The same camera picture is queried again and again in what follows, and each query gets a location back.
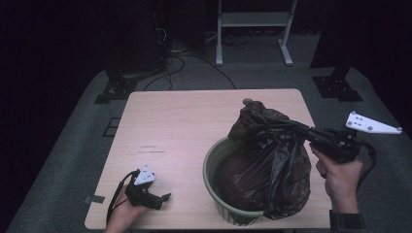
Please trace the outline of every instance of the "wooden table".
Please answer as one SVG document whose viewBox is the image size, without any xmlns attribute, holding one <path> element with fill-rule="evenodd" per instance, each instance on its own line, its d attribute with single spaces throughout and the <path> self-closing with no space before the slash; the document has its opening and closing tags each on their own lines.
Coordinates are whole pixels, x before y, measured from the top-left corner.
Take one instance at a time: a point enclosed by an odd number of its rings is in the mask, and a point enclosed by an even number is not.
<svg viewBox="0 0 412 233">
<path fill-rule="evenodd" d="M 239 117 L 245 98 L 261 101 L 304 124 L 313 126 L 308 109 L 296 89 L 243 89 L 134 92 L 129 96 L 120 126 L 109 152 L 95 195 L 102 204 L 91 203 L 88 229 L 104 229 L 106 213 L 121 179 L 149 165 L 156 175 L 150 193 L 172 193 L 160 211 L 136 219 L 136 229 L 267 229 L 329 228 L 330 201 L 315 164 L 312 163 L 311 195 L 303 210 L 280 220 L 261 217 L 255 224 L 235 226 L 215 209 L 202 178 L 209 148 L 225 137 Z"/>
</svg>

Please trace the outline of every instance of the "gray carpet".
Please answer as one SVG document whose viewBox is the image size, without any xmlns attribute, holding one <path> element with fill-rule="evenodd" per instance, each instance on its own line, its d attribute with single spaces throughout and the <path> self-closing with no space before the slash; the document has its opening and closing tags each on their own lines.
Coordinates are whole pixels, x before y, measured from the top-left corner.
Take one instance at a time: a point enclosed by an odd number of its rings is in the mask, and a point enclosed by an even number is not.
<svg viewBox="0 0 412 233">
<path fill-rule="evenodd" d="M 331 69 L 309 69 L 319 36 L 291 35 L 288 41 L 294 65 L 286 67 L 274 37 L 255 37 L 241 47 L 223 47 L 220 70 L 237 88 L 297 88 L 301 91 L 317 126 L 339 129 L 348 113 L 357 111 L 389 125 L 399 126 L 375 94 L 369 80 L 356 69 L 348 83 L 363 98 L 362 102 L 323 99 L 311 77 L 329 75 Z M 177 44 L 174 49 L 182 49 Z M 215 63 L 215 48 L 205 52 L 190 50 Z M 172 76 L 171 83 L 159 77 L 142 80 L 137 90 L 232 89 L 230 81 L 210 64 L 192 56 L 181 56 L 185 68 Z M 169 72 L 182 61 L 168 60 Z M 93 105 L 108 78 L 99 73 L 86 89 L 68 120 L 46 164 L 17 212 L 8 232 L 90 232 L 84 222 L 88 211 L 85 198 L 94 194 L 113 138 L 102 137 L 111 117 L 121 117 L 125 100 Z M 404 134 L 359 133 L 378 151 L 375 169 L 359 190 L 360 208 L 369 232 L 412 232 L 412 141 Z M 297 232 L 328 232 L 328 229 L 298 229 Z"/>
</svg>

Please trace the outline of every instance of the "person's left hand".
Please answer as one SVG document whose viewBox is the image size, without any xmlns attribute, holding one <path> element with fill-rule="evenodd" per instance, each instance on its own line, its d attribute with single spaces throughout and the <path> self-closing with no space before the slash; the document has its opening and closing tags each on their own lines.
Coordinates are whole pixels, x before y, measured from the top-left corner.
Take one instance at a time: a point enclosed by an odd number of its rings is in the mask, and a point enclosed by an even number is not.
<svg viewBox="0 0 412 233">
<path fill-rule="evenodd" d="M 127 185 L 125 185 L 120 191 L 119 198 L 116 201 L 115 208 L 113 209 L 109 223 L 107 224 L 105 230 L 106 233 L 124 232 L 131 226 L 136 217 L 145 213 L 149 209 L 144 206 L 134 207 L 131 205 L 131 203 L 126 200 L 127 196 L 124 193 L 126 191 L 126 187 Z"/>
</svg>

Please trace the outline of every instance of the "dark background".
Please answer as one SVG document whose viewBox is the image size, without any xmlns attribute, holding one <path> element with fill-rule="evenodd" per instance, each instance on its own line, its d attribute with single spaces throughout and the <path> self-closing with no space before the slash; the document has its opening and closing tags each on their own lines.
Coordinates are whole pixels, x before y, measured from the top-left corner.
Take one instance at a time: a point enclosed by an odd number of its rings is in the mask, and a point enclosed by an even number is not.
<svg viewBox="0 0 412 233">
<path fill-rule="evenodd" d="M 182 25 L 197 21 L 191 26 L 216 31 L 216 0 L 176 0 L 175 8 L 170 2 L 160 4 L 167 8 L 156 22 L 170 28 L 172 36 L 188 37 L 174 22 Z M 284 7 L 264 0 L 224 2 L 233 11 Z M 119 19 L 114 13 L 117 3 L 132 4 L 129 1 L 0 2 L 1 231 L 7 229 L 93 77 L 107 69 L 108 64 L 122 63 L 124 56 L 132 59 L 130 56 L 137 54 L 135 59 L 140 59 L 141 55 L 147 55 L 146 51 L 138 50 L 139 46 L 131 53 L 128 47 L 120 52 L 111 48 L 125 45 L 124 37 L 118 38 L 121 33 L 117 28 L 127 18 Z M 408 15 L 412 9 L 406 3 L 300 0 L 292 33 L 322 31 L 313 67 L 334 66 L 348 45 L 355 50 L 354 67 L 370 79 L 380 98 L 410 134 L 412 22 Z M 190 16 L 193 20 L 182 20 Z"/>
</svg>

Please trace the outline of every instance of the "sleeve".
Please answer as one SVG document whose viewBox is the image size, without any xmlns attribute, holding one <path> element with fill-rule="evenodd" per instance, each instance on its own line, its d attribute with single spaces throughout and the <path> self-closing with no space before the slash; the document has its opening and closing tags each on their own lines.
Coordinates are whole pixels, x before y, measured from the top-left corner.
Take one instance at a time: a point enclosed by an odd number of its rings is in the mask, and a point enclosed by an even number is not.
<svg viewBox="0 0 412 233">
<path fill-rule="evenodd" d="M 361 214 L 340 214 L 329 211 L 331 233 L 365 233 L 366 226 Z"/>
</svg>

